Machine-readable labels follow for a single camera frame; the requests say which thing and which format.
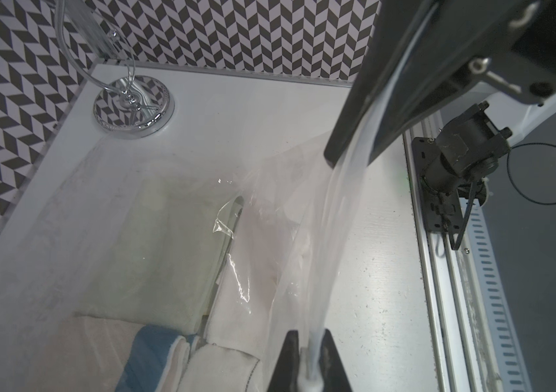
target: white towel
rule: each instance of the white towel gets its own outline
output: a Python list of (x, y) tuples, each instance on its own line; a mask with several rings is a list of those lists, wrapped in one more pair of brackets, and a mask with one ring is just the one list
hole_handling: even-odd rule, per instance
[(206, 341), (199, 335), (189, 335), (186, 337), (186, 341), (190, 344), (189, 348), (189, 358), (192, 358), (197, 350), (201, 349), (206, 345)]
[(188, 358), (189, 344), (175, 331), (105, 318), (68, 318), (32, 363), (25, 390), (114, 392), (120, 386), (137, 391), (137, 385), (150, 385), (152, 392), (171, 392)]
[(179, 392), (260, 392), (257, 358), (208, 344), (197, 350), (182, 376)]
[(196, 333), (230, 241), (215, 219), (232, 197), (216, 179), (146, 179), (78, 313)]

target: plastic bag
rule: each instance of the plastic bag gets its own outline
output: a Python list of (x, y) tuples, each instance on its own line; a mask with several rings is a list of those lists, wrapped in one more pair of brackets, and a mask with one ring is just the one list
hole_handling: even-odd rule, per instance
[[(186, 285), (178, 286), (176, 295), (195, 290), (194, 301), (201, 303), (199, 309), (184, 306), (175, 309), (188, 316), (180, 332), (188, 333), (199, 327), (214, 281), (189, 280), (187, 271), (167, 269), (159, 255), (171, 258), (177, 254), (190, 260), (193, 255), (214, 251), (212, 265), (217, 268), (200, 275), (216, 276), (219, 254), (225, 254), (230, 237), (223, 232), (213, 233), (212, 229), (216, 218), (229, 219), (229, 211), (217, 214), (219, 208), (237, 196), (238, 190), (232, 173), (219, 172), (219, 166), (211, 162), (186, 161), (169, 153), (167, 147), (157, 138), (102, 139), (54, 193), (31, 231), (13, 251), (13, 257), (1, 260), (0, 390), (24, 387), (32, 363), (71, 317), (107, 316), (106, 312), (112, 312), (118, 318), (110, 320), (171, 326), (167, 320), (157, 318), (158, 312), (154, 310), (157, 306), (162, 309), (171, 305), (172, 298), (158, 297), (157, 293), (164, 286), (175, 289), (170, 285), (175, 279), (176, 283)], [(168, 188), (165, 197), (168, 203), (177, 198), (192, 206), (165, 208), (164, 201), (156, 197), (158, 192), (153, 191), (158, 186)], [(154, 210), (137, 209), (139, 204)], [(136, 216), (138, 210), (147, 214), (142, 220), (140, 214)], [(177, 215), (159, 214), (164, 210), (175, 211)], [(208, 221), (194, 221), (193, 216)], [(187, 240), (189, 236), (195, 244)], [(198, 246), (199, 237), (215, 240)], [(189, 246), (184, 247), (184, 254), (171, 249), (185, 242)], [(132, 255), (124, 255), (129, 248)], [(130, 270), (128, 256), (138, 258), (142, 252), (143, 257), (160, 261), (143, 270)], [(111, 257), (115, 253), (125, 259)], [(93, 295), (88, 300), (89, 292), (93, 291), (101, 294), (97, 301), (92, 300)], [(114, 298), (121, 291), (125, 291), (125, 297)], [(119, 301), (126, 301), (127, 307), (114, 308)], [(79, 336), (86, 339), (90, 334)], [(75, 344), (88, 348), (94, 336)], [(90, 388), (101, 390), (97, 385)]]
[[(273, 361), (265, 359), (270, 311), (282, 275), (298, 283), (291, 278), (298, 270), (287, 269), (287, 261), (311, 195), (331, 173), (321, 154), (327, 138), (266, 160), (243, 181), (245, 203), (206, 326), (209, 343), (243, 351), (263, 364)], [(295, 304), (281, 316), (290, 329), (298, 327), (299, 309)], [(284, 334), (271, 339), (282, 345)]]

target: chevron tile wall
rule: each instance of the chevron tile wall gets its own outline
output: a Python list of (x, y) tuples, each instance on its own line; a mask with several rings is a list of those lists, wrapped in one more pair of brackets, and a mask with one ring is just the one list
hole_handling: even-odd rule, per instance
[[(0, 0), (0, 222), (81, 82), (58, 51), (52, 20), (40, 0)], [(89, 48), (66, 27), (75, 57), (89, 67)]]
[(142, 61), (353, 80), (379, 0), (88, 0)]

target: gray floor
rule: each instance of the gray floor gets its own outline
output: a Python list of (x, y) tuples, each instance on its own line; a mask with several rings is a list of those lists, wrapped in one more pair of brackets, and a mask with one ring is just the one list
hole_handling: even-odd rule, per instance
[[(453, 112), (442, 113), (444, 121)], [(522, 143), (527, 142), (556, 144), (556, 114)], [(556, 149), (514, 150), (511, 175), (529, 197), (556, 201)], [(507, 176), (506, 157), (489, 180), (493, 195), (483, 211), (533, 391), (556, 391), (556, 206), (518, 195)]]

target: blue towel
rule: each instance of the blue towel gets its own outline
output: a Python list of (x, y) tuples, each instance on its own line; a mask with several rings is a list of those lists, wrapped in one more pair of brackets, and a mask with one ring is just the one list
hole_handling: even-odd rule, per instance
[(155, 392), (171, 346), (180, 337), (172, 329), (146, 325), (136, 334), (130, 358), (115, 392)]

